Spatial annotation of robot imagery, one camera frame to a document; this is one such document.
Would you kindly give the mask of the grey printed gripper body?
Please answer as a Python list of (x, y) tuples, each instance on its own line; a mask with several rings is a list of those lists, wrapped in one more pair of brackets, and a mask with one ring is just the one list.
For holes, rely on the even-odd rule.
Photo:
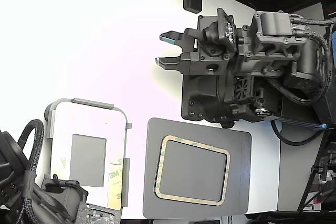
[(309, 27), (301, 18), (284, 12), (255, 12), (250, 25), (236, 27), (223, 10), (209, 25), (198, 23), (198, 75), (280, 77), (299, 60), (308, 42)]

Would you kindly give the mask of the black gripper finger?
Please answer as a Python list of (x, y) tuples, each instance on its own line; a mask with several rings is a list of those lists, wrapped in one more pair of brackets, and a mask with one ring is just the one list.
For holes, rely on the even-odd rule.
[(192, 35), (192, 31), (191, 28), (185, 29), (183, 33), (168, 31), (160, 34), (160, 40), (180, 47), (182, 52), (193, 52), (196, 37)]
[(164, 70), (174, 70), (190, 75), (191, 63), (195, 59), (195, 52), (183, 52), (177, 57), (156, 57), (155, 63)]

